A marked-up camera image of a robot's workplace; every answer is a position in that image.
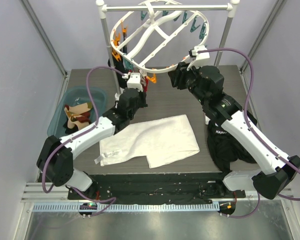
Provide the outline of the beige striped sock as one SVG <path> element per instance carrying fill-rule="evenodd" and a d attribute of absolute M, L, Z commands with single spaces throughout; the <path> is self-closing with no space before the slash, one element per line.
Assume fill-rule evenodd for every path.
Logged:
<path fill-rule="evenodd" d="M 81 114 L 72 114 L 68 117 L 68 120 L 65 123 L 65 126 L 68 129 L 73 129 L 74 127 L 77 127 L 78 130 L 81 130 L 88 125 L 91 124 L 91 121 L 89 119 L 89 115 L 81 115 Z"/>
<path fill-rule="evenodd" d="M 93 108 L 91 102 L 85 102 L 75 106 L 64 105 L 64 111 L 67 117 L 78 117 L 82 116 L 85 113 L 88 113 Z"/>

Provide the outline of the white round clip hanger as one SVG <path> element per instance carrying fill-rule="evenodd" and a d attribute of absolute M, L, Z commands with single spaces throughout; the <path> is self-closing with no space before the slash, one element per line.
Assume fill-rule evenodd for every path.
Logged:
<path fill-rule="evenodd" d="M 199 43 L 194 49 L 205 49 L 210 33 L 210 23 L 203 10 L 218 10 L 212 5 L 184 5 L 175 0 L 144 0 L 134 6 L 107 6 L 102 14 L 123 12 L 124 15 L 107 34 L 111 65 L 123 65 L 128 71 L 140 70 L 143 74 L 162 74 L 174 70 L 179 62 L 199 66 L 209 57 L 191 57 L 179 53 L 166 63 L 155 63 L 171 50 L 178 50 L 176 38 L 189 30 L 199 33 Z"/>

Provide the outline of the red santa sock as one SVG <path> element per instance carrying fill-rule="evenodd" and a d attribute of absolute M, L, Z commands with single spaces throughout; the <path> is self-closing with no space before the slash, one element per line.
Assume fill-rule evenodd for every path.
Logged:
<path fill-rule="evenodd" d="M 139 70 L 140 73 L 140 78 L 141 78 L 141 84 L 143 87 L 143 91 L 146 93 L 148 91 L 148 85 L 149 85 L 149 79 L 148 79 L 148 75 L 145 71 L 143 70 Z"/>

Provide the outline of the black white-striped sock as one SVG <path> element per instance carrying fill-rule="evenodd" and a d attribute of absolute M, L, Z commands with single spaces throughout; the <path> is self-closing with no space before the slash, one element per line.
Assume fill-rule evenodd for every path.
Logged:
<path fill-rule="evenodd" d="M 63 128 L 65 128 L 65 135 L 70 135 L 77 132 L 79 130 L 79 124 L 80 122 L 77 120 L 72 121 L 71 119 L 68 119 L 63 125 Z"/>

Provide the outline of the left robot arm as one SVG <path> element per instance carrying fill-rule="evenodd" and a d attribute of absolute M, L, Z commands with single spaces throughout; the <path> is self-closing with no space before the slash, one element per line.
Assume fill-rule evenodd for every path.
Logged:
<path fill-rule="evenodd" d="M 62 138 L 49 136 L 36 162 L 42 172 L 43 191 L 51 191 L 46 187 L 49 180 L 53 187 L 68 186 L 78 190 L 83 198 L 92 199 L 97 192 L 94 181 L 87 173 L 74 168 L 74 160 L 94 144 L 126 128 L 137 110 L 147 107 L 146 96 L 136 88 L 126 88 L 115 105 L 87 127 Z"/>

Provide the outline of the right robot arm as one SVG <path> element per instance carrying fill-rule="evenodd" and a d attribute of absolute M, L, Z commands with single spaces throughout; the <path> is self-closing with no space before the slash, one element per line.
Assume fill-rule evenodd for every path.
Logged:
<path fill-rule="evenodd" d="M 269 200 L 278 196 L 300 169 L 300 157 L 280 150 L 245 116 L 242 106 L 223 91 L 224 76 L 217 67 L 196 68 L 180 62 L 168 76 L 172 87 L 187 89 L 200 102 L 205 115 L 233 136 L 260 168 L 259 172 L 228 173 L 216 184 L 216 193 L 226 198 L 233 191 L 256 190 Z"/>

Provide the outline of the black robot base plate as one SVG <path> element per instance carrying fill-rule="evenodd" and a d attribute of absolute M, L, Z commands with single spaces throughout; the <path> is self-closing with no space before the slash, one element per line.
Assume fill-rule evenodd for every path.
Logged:
<path fill-rule="evenodd" d="M 230 191 L 223 173 L 95 174 L 83 195 L 93 200 L 115 197 L 117 205 L 210 204 L 213 199 L 243 199 Z"/>

